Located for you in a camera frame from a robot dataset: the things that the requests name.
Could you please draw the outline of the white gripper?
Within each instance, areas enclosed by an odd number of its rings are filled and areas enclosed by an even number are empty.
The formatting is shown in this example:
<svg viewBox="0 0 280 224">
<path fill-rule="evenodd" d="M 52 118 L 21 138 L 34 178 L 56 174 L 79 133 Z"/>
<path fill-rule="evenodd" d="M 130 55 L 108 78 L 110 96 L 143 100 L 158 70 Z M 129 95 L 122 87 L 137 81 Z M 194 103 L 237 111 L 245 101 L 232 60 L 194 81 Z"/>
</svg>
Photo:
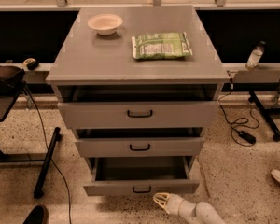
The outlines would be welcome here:
<svg viewBox="0 0 280 224">
<path fill-rule="evenodd" d="M 153 195 L 153 201 L 167 214 L 181 217 L 188 224 L 199 224 L 196 220 L 196 204 L 178 195 L 159 192 Z"/>
</svg>

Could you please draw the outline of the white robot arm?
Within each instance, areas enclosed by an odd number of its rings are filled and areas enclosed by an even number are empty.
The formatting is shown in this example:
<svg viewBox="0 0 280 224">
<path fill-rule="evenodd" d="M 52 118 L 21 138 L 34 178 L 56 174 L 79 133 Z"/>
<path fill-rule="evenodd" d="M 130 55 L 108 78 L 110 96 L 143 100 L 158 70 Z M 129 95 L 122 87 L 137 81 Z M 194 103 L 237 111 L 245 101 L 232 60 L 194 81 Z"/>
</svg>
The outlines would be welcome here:
<svg viewBox="0 0 280 224">
<path fill-rule="evenodd" d="M 226 224 L 216 209 L 209 203 L 192 203 L 172 193 L 156 193 L 153 201 L 167 214 L 181 217 L 188 224 Z"/>
</svg>

